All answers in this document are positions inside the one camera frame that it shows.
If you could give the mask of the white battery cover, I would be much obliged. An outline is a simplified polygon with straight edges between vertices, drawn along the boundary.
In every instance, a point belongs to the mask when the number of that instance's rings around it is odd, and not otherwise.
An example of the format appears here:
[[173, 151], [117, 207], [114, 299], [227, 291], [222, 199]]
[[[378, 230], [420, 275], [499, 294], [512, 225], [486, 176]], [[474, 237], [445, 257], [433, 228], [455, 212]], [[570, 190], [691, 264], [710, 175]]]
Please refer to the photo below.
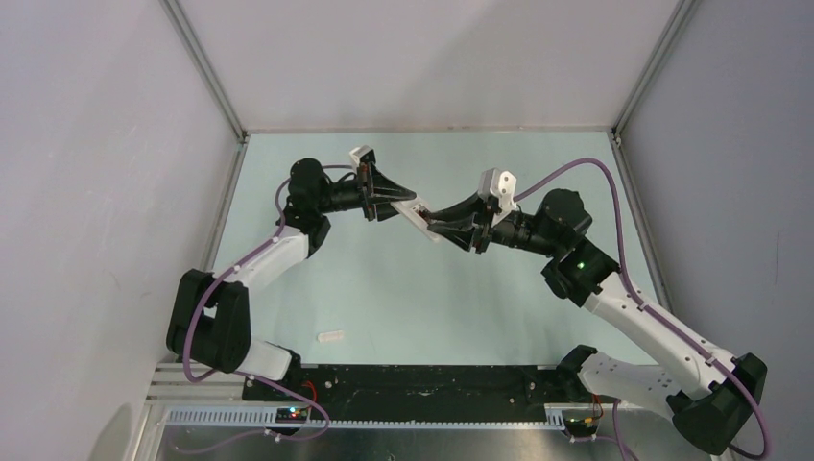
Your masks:
[[317, 336], [317, 341], [320, 344], [338, 342], [345, 338], [345, 332], [343, 330], [331, 330], [321, 332]]

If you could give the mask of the white remote control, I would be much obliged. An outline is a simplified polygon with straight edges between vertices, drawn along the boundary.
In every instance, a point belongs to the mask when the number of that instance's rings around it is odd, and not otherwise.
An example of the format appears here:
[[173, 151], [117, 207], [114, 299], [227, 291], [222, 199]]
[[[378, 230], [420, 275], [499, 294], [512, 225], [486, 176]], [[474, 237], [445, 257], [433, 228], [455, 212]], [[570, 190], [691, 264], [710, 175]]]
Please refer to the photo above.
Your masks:
[[421, 215], [424, 211], [428, 211], [428, 206], [420, 196], [408, 201], [393, 202], [391, 206], [399, 215], [407, 219], [412, 226], [418, 229], [428, 239], [435, 243], [442, 241], [440, 235], [428, 229], [428, 224]]

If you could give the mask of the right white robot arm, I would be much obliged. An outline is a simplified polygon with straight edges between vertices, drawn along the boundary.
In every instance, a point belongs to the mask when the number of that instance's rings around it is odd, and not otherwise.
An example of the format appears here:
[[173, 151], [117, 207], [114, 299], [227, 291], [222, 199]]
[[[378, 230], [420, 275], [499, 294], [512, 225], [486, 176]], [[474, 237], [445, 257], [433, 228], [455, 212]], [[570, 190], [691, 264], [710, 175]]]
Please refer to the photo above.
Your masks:
[[758, 408], [768, 372], [748, 352], [736, 356], [695, 333], [625, 278], [621, 265], [586, 237], [592, 218], [578, 192], [554, 189], [536, 213], [507, 209], [477, 194], [441, 211], [424, 211], [428, 229], [465, 251], [490, 244], [545, 255], [551, 291], [605, 320], [657, 362], [615, 360], [581, 345], [558, 368], [568, 400], [615, 397], [672, 422], [692, 446], [721, 455]]

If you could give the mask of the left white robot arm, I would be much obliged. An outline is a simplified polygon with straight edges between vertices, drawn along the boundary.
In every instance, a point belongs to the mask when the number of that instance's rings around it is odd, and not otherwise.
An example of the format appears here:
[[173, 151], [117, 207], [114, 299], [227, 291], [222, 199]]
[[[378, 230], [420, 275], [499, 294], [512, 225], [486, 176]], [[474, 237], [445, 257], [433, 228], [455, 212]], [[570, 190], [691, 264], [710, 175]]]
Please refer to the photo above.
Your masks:
[[303, 374], [291, 366], [294, 353], [253, 337], [251, 299], [321, 247], [330, 231], [329, 214], [360, 209], [367, 220], [383, 221], [417, 197], [383, 175], [373, 153], [355, 160], [349, 176], [337, 181], [327, 169], [314, 158], [296, 161], [279, 187], [288, 196], [278, 209], [275, 232], [221, 275], [196, 269], [182, 275], [166, 346], [184, 365], [198, 362], [210, 373], [262, 376], [281, 400], [299, 395]]

